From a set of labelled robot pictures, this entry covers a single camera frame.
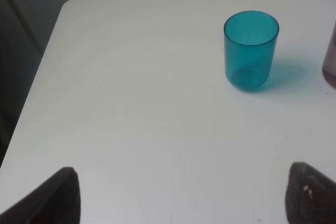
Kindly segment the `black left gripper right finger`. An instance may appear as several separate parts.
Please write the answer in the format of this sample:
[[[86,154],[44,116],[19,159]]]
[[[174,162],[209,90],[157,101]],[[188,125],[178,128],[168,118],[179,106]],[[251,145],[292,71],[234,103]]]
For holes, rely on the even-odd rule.
[[[294,162],[289,170],[285,210],[290,224],[335,223],[335,182],[305,162]]]

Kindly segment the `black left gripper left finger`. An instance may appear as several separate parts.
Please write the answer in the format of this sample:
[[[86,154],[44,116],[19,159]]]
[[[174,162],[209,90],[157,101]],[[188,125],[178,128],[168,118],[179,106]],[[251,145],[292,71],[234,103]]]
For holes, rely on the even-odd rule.
[[[1,214],[1,223],[79,223],[81,197],[78,174],[63,167]]]

